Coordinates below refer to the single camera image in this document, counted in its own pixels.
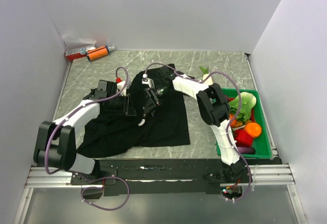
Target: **orange bottle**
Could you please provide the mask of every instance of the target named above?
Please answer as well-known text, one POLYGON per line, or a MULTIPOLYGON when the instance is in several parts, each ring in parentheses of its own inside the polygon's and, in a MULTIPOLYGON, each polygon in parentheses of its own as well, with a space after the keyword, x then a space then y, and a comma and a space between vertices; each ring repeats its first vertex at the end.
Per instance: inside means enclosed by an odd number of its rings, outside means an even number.
POLYGON ((89 61, 94 61, 95 59, 107 56, 110 51, 114 50, 114 46, 108 47, 106 45, 87 51, 86 56, 89 61))

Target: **green tray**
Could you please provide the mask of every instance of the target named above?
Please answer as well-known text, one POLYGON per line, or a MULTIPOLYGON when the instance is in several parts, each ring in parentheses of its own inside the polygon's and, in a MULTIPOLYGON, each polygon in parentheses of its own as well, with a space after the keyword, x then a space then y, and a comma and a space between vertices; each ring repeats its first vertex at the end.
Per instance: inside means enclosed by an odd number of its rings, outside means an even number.
MULTIPOLYGON (((236 97, 237 91, 235 89, 222 89, 224 94, 228 97, 236 97)), ((241 92, 249 92, 253 94, 256 98, 256 104, 253 108, 253 114, 255 122, 258 123, 262 128, 261 135, 253 140, 252 147, 255 149, 255 154, 242 154, 246 158, 256 158, 256 159, 269 159, 271 158, 271 148, 269 143, 269 138, 267 134, 266 124, 264 120, 264 115, 260 106, 259 93, 256 90, 240 90, 241 92)), ((217 145, 217 154, 220 156, 220 149, 217 145)))

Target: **wire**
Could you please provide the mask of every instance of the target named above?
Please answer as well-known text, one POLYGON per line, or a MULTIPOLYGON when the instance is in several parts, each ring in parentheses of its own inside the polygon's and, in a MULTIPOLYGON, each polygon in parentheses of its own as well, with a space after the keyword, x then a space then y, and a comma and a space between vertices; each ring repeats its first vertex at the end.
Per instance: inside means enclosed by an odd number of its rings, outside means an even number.
POLYGON ((151 67, 152 65, 161 65, 161 66, 166 66, 167 68, 170 68, 171 70, 174 70, 174 74, 176 74, 176 76, 182 78, 182 79, 187 79, 187 80, 191 80, 191 81, 195 81, 195 82, 199 82, 198 80, 195 80, 195 79, 191 79, 190 77, 183 77, 182 75, 180 75, 176 69, 174 69, 173 67, 171 66, 168 66, 166 64, 163 64, 163 63, 159 63, 159 62, 154 62, 154 63, 151 63, 149 66, 146 67, 145 71, 144 71, 144 74, 147 74, 147 71, 149 69, 149 67, 151 67))
POLYGON ((223 72, 219 72, 219 71, 213 71, 211 72, 203 81, 201 81, 200 83, 203 83, 205 82, 207 79, 209 79, 213 74, 215 73, 218 73, 218 74, 221 74, 223 76, 225 76, 226 78, 229 79, 229 81, 231 81, 231 83, 235 86, 235 89, 237 91, 237 94, 239 96, 239 106, 237 108, 237 111, 234 115, 234 117, 229 121, 227 127, 226 127, 226 135, 227 135, 227 139, 228 139, 228 142, 230 144, 230 146, 232 146, 236 153, 240 156, 240 158, 244 161, 245 165, 246 165, 246 168, 247 168, 247 171, 248 171, 248 174, 249 174, 249 184, 247 186, 247 188, 245 189, 244 193, 242 194, 242 196, 240 196, 238 199, 236 199, 235 201, 239 201, 241 200, 245 195, 247 195, 247 193, 250 191, 250 188, 251 188, 251 183, 252 183, 252 174, 251 174, 251 169, 250 169, 250 166, 249 164, 247 163, 246 159, 243 157, 243 155, 239 152, 239 150, 237 149, 236 146, 234 146, 234 144, 232 143, 232 140, 230 139, 229 137, 229 133, 228 133, 228 130, 230 129, 230 124, 236 119, 237 115, 239 115, 240 113, 240 110, 241 110, 241 105, 242 105, 242 101, 241 101, 241 93, 240 93, 240 89, 238 88, 237 84, 234 82, 234 80, 228 76, 227 74, 223 73, 223 72))
POLYGON ((49 151, 50 151, 50 146, 51 146, 51 142, 53 140, 53 138, 55 137, 57 131, 59 130, 59 128, 61 126, 63 126, 64 123, 66 123, 71 117, 73 117, 78 111, 80 111, 82 108, 88 106, 88 105, 91 105, 91 104, 95 104, 95 103, 101 103, 101 102, 105 102, 105 101, 108 101, 110 99, 113 99, 117 96, 120 95, 120 93, 122 93, 122 91, 126 88, 127 86, 127 83, 128 83, 128 72, 127 72, 127 69, 124 68, 124 67, 118 67, 116 69, 116 76, 118 74, 118 70, 119 69, 122 69, 124 72, 125 72, 125 75, 126 75, 126 82, 122 88, 122 90, 120 90, 119 92, 117 92, 116 94, 110 96, 110 97, 106 97, 106 98, 103 98, 103 99, 99 99, 99 100, 96 100, 96 101, 92 101, 92 102, 89 102, 89 103, 86 103, 85 105, 81 105, 79 107, 77 107, 76 109, 74 109, 69 115, 67 115, 67 117, 65 119, 63 119, 59 124, 57 124, 57 126, 54 128, 54 130, 52 131, 50 137, 49 137, 49 140, 46 144, 46 148, 45 148, 45 157, 44 157, 44 167, 45 167, 45 171, 49 174, 49 175, 52 175, 56 172, 58 172, 60 169, 56 169, 54 171, 50 171, 49 170, 49 151))
POLYGON ((234 185, 228 186, 228 187, 226 187, 226 189, 232 189, 234 187, 237 187, 237 185, 240 183, 240 181, 241 181, 241 178, 238 178, 237 182, 234 185))
POLYGON ((88 200, 86 200, 86 199, 84 198, 83 193, 84 193, 86 190, 90 190, 90 189, 99 189, 99 187, 87 187, 87 188, 84 188, 84 189, 81 191, 82 202, 85 202, 85 203, 87 203, 87 204, 89 204, 89 205, 92 205, 93 207, 96 207, 96 208, 98 208, 98 209, 100 209, 100 210, 106 210, 106 211, 112 211, 112 210, 120 209, 122 206, 124 206, 124 205, 127 203, 127 200, 128 200, 128 198, 129 198, 129 195, 130 195, 130 189, 129 189, 129 186, 128 186, 127 182, 126 182, 124 179, 122 179, 122 178, 120 178, 120 177, 102 177, 102 178, 99 178, 99 179, 96 179, 96 180, 92 180, 92 179, 87 178, 86 176, 84 176, 84 175, 82 175, 82 174, 79 174, 79 176, 82 177, 84 180, 86 180, 86 181, 88 181, 88 182, 89 182, 89 181, 91 181, 91 182, 93 182, 93 181, 100 181, 100 180, 106 180, 106 179, 116 179, 116 180, 120 180, 120 181, 122 181, 122 182, 126 185, 126 188, 127 188, 127 196, 126 196, 124 202, 123 202, 121 205, 119 205, 118 207, 115 207, 115 208, 104 208, 104 207, 101 207, 101 206, 99 206, 99 205, 96 205, 96 204, 94 204, 94 203, 92 203, 92 202, 90 202, 90 201, 88 201, 88 200))

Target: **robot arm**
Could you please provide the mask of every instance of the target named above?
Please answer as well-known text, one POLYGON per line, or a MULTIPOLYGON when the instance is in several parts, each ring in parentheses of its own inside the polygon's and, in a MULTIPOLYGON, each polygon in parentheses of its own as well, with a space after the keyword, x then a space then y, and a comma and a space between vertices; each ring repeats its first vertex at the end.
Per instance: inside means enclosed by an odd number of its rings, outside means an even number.
POLYGON ((112 96, 118 90, 121 90, 124 85, 125 81, 119 80, 118 83, 114 83, 100 80, 97 89, 92 89, 91 93, 77 106, 77 108, 82 107, 80 110, 74 112, 76 110, 75 108, 65 116, 53 122, 43 122, 39 127, 36 139, 34 162, 39 165, 44 165, 45 149, 50 135, 57 125, 66 120, 55 134, 54 140, 59 141, 51 144, 48 156, 49 166, 98 177, 100 174, 99 162, 77 153, 76 138, 85 125, 96 118, 101 110, 110 110, 111 112, 127 116, 136 115, 130 102, 127 89, 124 89, 120 93, 120 96, 117 96, 115 99, 103 103, 90 104, 95 100, 112 96))
POLYGON ((177 76, 167 67, 161 67, 159 74, 162 77, 162 84, 155 87, 151 79, 146 75, 143 77, 143 84, 149 85, 145 89, 146 105, 144 109, 144 119, 156 107, 164 102, 164 96, 169 90, 180 91, 197 100, 200 115, 203 121, 209 125, 215 135, 216 141, 221 151, 221 161, 225 165, 225 178, 229 180, 237 179, 244 170, 244 162, 236 151, 231 128, 226 132, 229 123, 230 107, 228 101, 218 84, 206 85, 187 79, 183 74, 177 76))

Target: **purple vegetable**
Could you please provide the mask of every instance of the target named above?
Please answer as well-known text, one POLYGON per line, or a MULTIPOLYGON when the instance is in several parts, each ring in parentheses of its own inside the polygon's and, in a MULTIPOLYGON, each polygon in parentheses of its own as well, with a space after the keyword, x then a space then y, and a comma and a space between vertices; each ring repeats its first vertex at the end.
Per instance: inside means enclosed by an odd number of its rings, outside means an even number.
POLYGON ((252 146, 238 146, 237 149, 241 154, 255 154, 255 149, 252 146))

